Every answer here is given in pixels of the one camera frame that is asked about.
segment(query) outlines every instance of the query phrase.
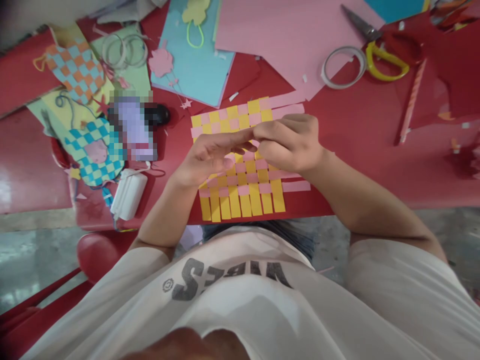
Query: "scissor blade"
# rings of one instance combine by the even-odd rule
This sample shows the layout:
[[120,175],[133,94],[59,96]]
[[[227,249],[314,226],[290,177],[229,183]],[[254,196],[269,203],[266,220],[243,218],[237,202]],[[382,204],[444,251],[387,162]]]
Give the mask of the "scissor blade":
[[372,41],[377,41],[382,37],[383,34],[380,31],[375,29],[372,25],[370,25],[368,22],[363,20],[360,16],[358,16],[348,7],[341,4],[341,8],[343,9],[343,11],[345,11],[351,23],[355,25],[357,30],[363,35],[365,40],[367,40],[369,43]]

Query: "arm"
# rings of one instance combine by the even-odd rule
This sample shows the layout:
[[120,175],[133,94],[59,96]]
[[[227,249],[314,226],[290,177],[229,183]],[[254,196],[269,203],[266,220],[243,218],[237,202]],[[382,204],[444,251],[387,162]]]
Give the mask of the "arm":
[[313,116],[287,115],[259,124],[254,136],[269,163],[299,173],[322,193],[351,231],[352,244],[366,238],[400,241],[447,262],[439,241],[415,213],[387,189],[323,148],[318,130]]
[[163,251],[172,260],[185,231],[198,188],[211,174],[226,172],[234,163],[225,158],[230,152],[255,152],[249,140],[253,129],[234,133],[200,135],[185,160],[172,174],[165,189],[146,216],[138,237],[130,247],[151,247]]

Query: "hand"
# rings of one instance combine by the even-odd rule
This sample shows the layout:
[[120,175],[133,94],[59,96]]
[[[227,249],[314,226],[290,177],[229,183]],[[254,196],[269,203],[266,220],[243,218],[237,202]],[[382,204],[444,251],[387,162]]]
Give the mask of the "hand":
[[256,152],[257,147],[249,140],[254,138],[253,128],[213,135],[202,134],[175,171],[175,180],[187,187],[199,187],[212,174],[226,172],[234,166],[229,153]]
[[262,122],[253,128],[253,136],[260,142],[260,155],[269,164],[300,175],[315,168],[325,150],[319,144],[317,118],[306,114]]

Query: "paper weaving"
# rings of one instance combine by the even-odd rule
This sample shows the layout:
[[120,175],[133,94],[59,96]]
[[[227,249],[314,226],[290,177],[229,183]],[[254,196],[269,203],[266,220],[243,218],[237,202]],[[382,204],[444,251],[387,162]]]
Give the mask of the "paper weaving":
[[[293,94],[288,94],[288,99],[285,95],[271,99],[264,97],[192,116],[193,142],[201,134],[233,133],[261,122],[280,119],[286,114],[304,113],[301,104],[272,109],[279,103],[288,104],[288,100],[294,98]],[[211,175],[198,190],[204,221],[219,223],[221,220],[272,214],[274,211],[285,212],[284,192],[310,190],[310,184],[305,184],[306,181],[286,183],[291,185],[284,189],[282,179],[298,178],[300,175],[268,164],[258,151],[247,151],[244,155],[230,153],[226,157],[234,162],[233,168]]]

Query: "yellow scissors handle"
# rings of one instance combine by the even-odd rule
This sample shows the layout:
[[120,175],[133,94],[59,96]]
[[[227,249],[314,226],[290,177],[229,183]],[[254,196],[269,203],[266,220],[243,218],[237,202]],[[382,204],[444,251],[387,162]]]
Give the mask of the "yellow scissors handle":
[[[379,48],[375,41],[372,41],[367,45],[365,53],[368,71],[370,71],[370,74],[372,74],[374,78],[377,78],[381,81],[392,82],[401,79],[410,71],[410,66],[406,62],[396,57],[395,55],[392,55],[391,53]],[[374,56],[398,66],[401,69],[401,73],[397,76],[389,76],[382,74],[375,66]]]

